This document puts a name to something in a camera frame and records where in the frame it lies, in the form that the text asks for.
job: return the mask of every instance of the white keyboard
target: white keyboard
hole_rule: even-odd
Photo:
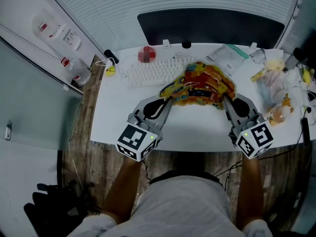
[[[183,72],[184,65],[195,60],[194,57],[189,57],[132,64],[128,75],[128,86],[152,86],[168,83]]]

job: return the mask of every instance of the white table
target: white table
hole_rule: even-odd
[[[173,44],[169,49],[156,46],[156,59],[171,59],[176,52],[184,52],[207,63],[206,55],[220,46],[221,44],[192,44],[190,49],[184,49],[180,44]],[[248,54],[253,52],[245,46],[239,48]],[[130,64],[138,62],[139,49],[131,48],[115,53],[120,60],[119,68],[123,72],[129,70]],[[237,92],[251,99],[260,112],[263,109],[262,103],[250,77],[262,67],[247,59],[232,76],[232,80],[237,85]],[[115,144],[126,127],[128,114],[133,112],[136,105],[144,98],[157,95],[161,88],[162,86],[127,87],[127,74],[103,77],[93,117],[91,140]],[[301,116],[300,108],[295,108],[290,119],[272,128],[275,139],[272,147],[297,142],[301,133]],[[213,106],[173,106],[162,129],[164,139],[157,149],[187,152],[239,151],[238,147],[233,147],[228,137],[231,127],[225,112]],[[316,127],[310,127],[310,130],[311,139],[315,139]]]

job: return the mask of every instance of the black cable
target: black cable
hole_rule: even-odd
[[[148,162],[144,159],[143,160],[143,164],[145,165],[145,171],[146,171],[146,178],[149,180],[149,181],[152,181],[149,176],[148,176]]]
[[[312,111],[312,109],[311,109],[310,107],[307,107],[306,110],[304,111],[303,118],[305,118],[306,112],[311,113],[311,111]],[[281,153],[281,154],[278,154],[278,155],[276,155],[276,156],[264,157],[264,158],[261,158],[261,159],[259,159],[259,160],[275,158],[275,157],[278,157],[278,156],[281,156],[281,155],[284,155],[284,154],[287,154],[287,153],[293,151],[293,150],[297,147],[297,145],[299,144],[300,139],[301,139],[301,136],[302,136],[302,133],[303,133],[303,128],[302,128],[302,130],[301,130],[301,134],[300,134],[300,137],[299,137],[298,140],[297,140],[297,143],[296,143],[295,146],[294,146],[293,148],[291,148],[290,150],[285,151],[285,152],[283,152],[283,153]],[[241,167],[242,164],[241,164],[241,165],[237,165],[237,164],[240,163],[240,162],[242,162],[242,160],[240,160],[239,162],[235,163],[235,164],[234,164],[233,166],[231,166],[229,169],[227,169],[227,170],[223,171],[222,173],[220,173],[220,174],[218,174],[218,175],[215,176],[215,177],[218,177],[218,176],[220,176],[220,175],[226,173],[227,171],[229,171],[228,176],[227,176],[226,181],[225,181],[225,188],[224,188],[225,191],[226,191],[226,187],[227,187],[227,182],[228,182],[229,176],[231,175],[231,171],[232,171],[233,169],[235,169],[235,168]]]
[[[13,34],[15,34],[16,36],[20,37],[21,39],[23,39],[24,41],[26,41],[27,43],[31,44],[32,46],[35,46],[37,49],[43,51],[44,53],[50,55],[51,57],[61,61],[61,59],[58,59],[57,57],[55,57],[54,55],[44,51],[43,49],[39,48],[38,46],[34,45],[33,43],[29,42],[27,39],[23,38],[22,36],[18,35],[17,33],[15,33],[14,31],[10,30],[8,27],[4,26],[3,24],[0,23],[0,25],[2,25],[2,27],[6,28],[8,31],[12,32]]]

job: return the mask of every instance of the folded fabric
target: folded fabric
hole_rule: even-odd
[[[215,65],[187,64],[184,72],[166,85],[160,97],[172,97],[175,105],[213,105],[223,109],[224,94],[236,98],[236,85]]]

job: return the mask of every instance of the white shirt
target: white shirt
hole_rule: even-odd
[[[195,176],[153,183],[141,195],[131,218],[117,225],[108,215],[90,216],[69,237],[272,237],[263,220],[242,232],[230,220],[223,187]]]

